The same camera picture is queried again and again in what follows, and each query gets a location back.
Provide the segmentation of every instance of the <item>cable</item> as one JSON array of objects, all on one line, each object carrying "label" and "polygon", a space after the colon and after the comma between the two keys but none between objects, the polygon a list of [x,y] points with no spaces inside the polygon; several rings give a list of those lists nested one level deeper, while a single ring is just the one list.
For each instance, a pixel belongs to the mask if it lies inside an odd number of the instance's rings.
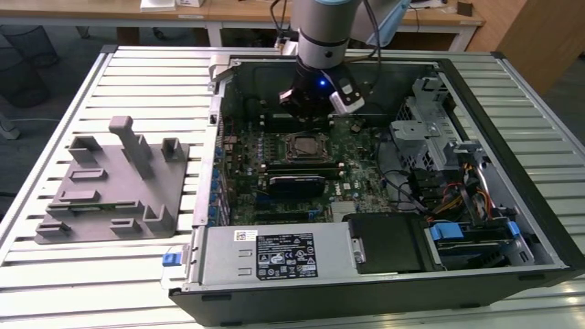
[{"label": "cable", "polygon": [[0,191],[0,197],[16,197],[16,193]]},{"label": "cable", "polygon": [[15,121],[56,121],[60,122],[60,119],[47,119],[47,118],[32,118],[32,119],[14,119],[11,120],[12,122]]},{"label": "cable", "polygon": [[482,189],[478,189],[478,193],[484,197],[486,212],[488,213],[488,218],[492,219],[492,198],[490,194],[487,194],[487,192],[484,192]]},{"label": "cable", "polygon": [[376,36],[376,49],[375,50],[378,50],[378,72],[376,72],[376,77],[372,80],[372,84],[371,84],[372,89],[374,89],[376,84],[378,84],[378,80],[380,79],[380,74],[383,71],[383,46],[380,44],[380,29],[378,27],[376,14],[375,14],[375,11],[372,10],[370,0],[364,0],[364,7],[366,7],[366,11],[368,12],[368,16],[370,16],[370,20],[372,23],[372,28],[375,29],[375,36]]},{"label": "cable", "polygon": [[286,13],[287,13],[287,3],[288,3],[290,1],[288,0],[284,0],[284,6],[283,6],[283,17],[282,17],[282,32],[284,33],[284,15],[286,15]]},{"label": "cable", "polygon": [[422,30],[422,20],[419,19],[419,8],[412,7],[412,5],[410,5],[410,7],[411,7],[411,9],[415,10],[415,15],[418,17],[418,33],[419,33]]},{"label": "cable", "polygon": [[272,22],[275,23],[276,30],[278,30],[280,33],[283,33],[283,29],[279,27],[279,23],[278,23],[278,21],[276,21],[276,17],[275,17],[275,7],[276,7],[276,5],[279,4],[279,2],[282,2],[282,0],[275,0],[275,1],[271,3],[271,18],[272,18]]}]

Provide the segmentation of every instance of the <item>wooden desk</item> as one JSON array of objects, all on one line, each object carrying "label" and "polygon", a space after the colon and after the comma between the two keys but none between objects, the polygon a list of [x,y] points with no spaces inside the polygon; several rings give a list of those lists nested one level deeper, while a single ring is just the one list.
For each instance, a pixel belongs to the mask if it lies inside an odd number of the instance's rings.
[{"label": "wooden desk", "polygon": [[[275,9],[278,15],[282,6],[283,3]],[[223,45],[223,28],[275,28],[270,2],[256,0],[207,0],[200,8],[179,6],[174,12],[140,12],[140,0],[0,0],[0,24],[204,27],[212,47]],[[450,50],[464,51],[483,24],[479,16],[430,9],[419,10],[419,24],[416,13],[408,12],[399,31],[456,34]]]},{"label": "wooden desk", "polygon": [[[283,2],[276,5],[275,13],[280,22]],[[208,20],[214,22],[212,29],[223,28],[275,28],[270,16],[270,2],[256,0],[212,0]],[[286,22],[290,21],[292,10],[287,9]],[[399,32],[455,34],[451,51],[466,51],[478,27],[484,25],[484,19],[475,14],[467,17],[448,14],[443,8],[407,12]]]}]

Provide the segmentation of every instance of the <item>warning label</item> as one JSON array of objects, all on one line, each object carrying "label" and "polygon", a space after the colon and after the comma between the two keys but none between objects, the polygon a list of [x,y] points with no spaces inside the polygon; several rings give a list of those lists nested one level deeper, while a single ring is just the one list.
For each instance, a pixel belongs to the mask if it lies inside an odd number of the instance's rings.
[{"label": "warning label", "polygon": [[260,280],[318,277],[314,233],[259,235],[256,254]]}]

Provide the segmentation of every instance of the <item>aluminum extrusion table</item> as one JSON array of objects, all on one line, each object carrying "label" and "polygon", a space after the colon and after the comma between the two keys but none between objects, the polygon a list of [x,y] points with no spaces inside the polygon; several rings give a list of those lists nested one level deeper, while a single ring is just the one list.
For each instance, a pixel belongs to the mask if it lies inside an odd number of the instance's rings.
[{"label": "aluminum extrusion table", "polygon": [[[15,328],[202,328],[168,299],[182,267],[162,283],[162,255],[190,242],[214,96],[211,56],[276,55],[271,49],[104,47],[18,198],[0,224],[0,324]],[[351,55],[364,52],[351,51]],[[552,209],[585,247],[585,149],[505,59],[490,53],[386,52],[388,57],[450,58],[527,168]],[[178,235],[170,239],[38,245],[35,228],[60,185],[74,136],[120,143],[112,115],[130,115],[150,143],[179,137],[191,146]],[[474,135],[464,122],[468,134]],[[490,307],[312,320],[247,328],[583,328],[583,278],[525,291]]]}]

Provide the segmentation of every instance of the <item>black cable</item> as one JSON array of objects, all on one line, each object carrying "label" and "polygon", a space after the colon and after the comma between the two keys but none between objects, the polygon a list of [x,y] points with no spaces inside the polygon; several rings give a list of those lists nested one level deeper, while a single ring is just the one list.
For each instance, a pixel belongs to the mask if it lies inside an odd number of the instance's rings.
[{"label": "black cable", "polygon": [[418,17],[418,33],[419,33],[422,30],[422,20],[419,19],[419,8],[412,7],[412,5],[410,5],[410,7],[411,7],[411,9],[415,10],[415,15]]},{"label": "black cable", "polygon": [[0,191],[0,197],[16,197],[16,193]]},{"label": "black cable", "polygon": [[276,26],[276,30],[283,33],[283,29],[279,27],[279,22],[276,21],[276,16],[275,16],[275,7],[279,4],[279,2],[282,2],[282,0],[275,0],[271,3],[271,18],[272,18],[272,22],[275,23]]},{"label": "black cable", "polygon": [[375,29],[375,36],[376,36],[376,49],[375,49],[375,51],[378,51],[378,72],[376,72],[376,76],[375,76],[375,79],[372,80],[372,84],[371,84],[372,89],[374,89],[376,84],[378,84],[378,80],[380,79],[380,74],[383,71],[383,46],[380,44],[380,30],[378,27],[376,14],[375,14],[375,11],[372,10],[370,0],[364,0],[364,7],[366,7],[366,11],[368,12],[370,21],[372,23],[372,28]]},{"label": "black cable", "polygon": [[391,181],[388,178],[387,178],[387,176],[384,175],[384,171],[383,171],[383,169],[380,168],[380,145],[382,145],[382,142],[383,142],[383,137],[380,136],[380,142],[379,142],[379,146],[378,146],[378,150],[376,150],[376,167],[378,167],[378,170],[379,170],[379,172],[380,172],[380,175],[383,176],[383,178],[384,178],[384,180],[386,180],[386,182],[392,186],[392,188],[395,188],[399,192],[402,192],[407,197],[408,197],[408,199],[410,199],[410,201],[411,201],[411,203],[412,203],[412,205],[419,209],[419,211],[422,212],[422,213],[424,213],[426,215],[430,215],[430,216],[436,216],[436,214],[428,209],[428,207],[426,207],[420,202],[419,202],[419,200],[412,196],[412,194],[411,193],[408,193],[399,185],[396,185],[395,183],[394,183],[394,181]]},{"label": "black cable", "polygon": [[284,0],[284,6],[283,6],[283,17],[282,17],[282,33],[284,33],[284,15],[287,13],[287,3],[290,0]]}]

